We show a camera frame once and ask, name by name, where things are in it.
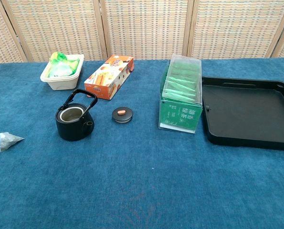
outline tea bag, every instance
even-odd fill
[[[7,150],[22,139],[24,138],[12,135],[9,132],[0,133],[0,152]]]

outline table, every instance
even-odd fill
[[[78,87],[103,62],[84,62]],[[284,151],[217,146],[158,129],[167,61],[135,61],[93,133],[62,140],[55,112],[71,90],[40,81],[46,63],[0,64],[0,132],[25,139],[0,153],[0,228],[283,228]],[[284,81],[284,59],[204,60],[203,76]],[[88,105],[78,94],[75,101]],[[128,106],[131,122],[112,121]]]

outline blue carpet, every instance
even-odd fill
[[[103,62],[85,62],[78,82]],[[211,144],[158,129],[166,61],[136,61],[93,133],[62,140],[55,112],[70,94],[39,77],[46,63],[0,64],[0,132],[25,140],[0,153],[0,228],[284,229],[284,151]],[[203,75],[284,81],[284,59],[204,60]],[[90,98],[77,95],[88,105]],[[130,107],[131,122],[112,121]]]

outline black tray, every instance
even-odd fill
[[[204,124],[215,144],[284,150],[284,83],[203,77]]]

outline white plastic container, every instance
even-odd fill
[[[80,59],[76,72],[73,75],[66,76],[66,77],[49,78],[48,74],[49,74],[49,69],[51,67],[50,62],[47,64],[47,66],[45,67],[45,69],[43,70],[41,74],[41,81],[47,82],[53,90],[69,90],[69,89],[73,89],[76,87],[77,81],[80,76],[81,67],[84,62],[84,55],[83,54],[81,55],[73,54],[73,55],[66,55],[66,57],[70,61]]]

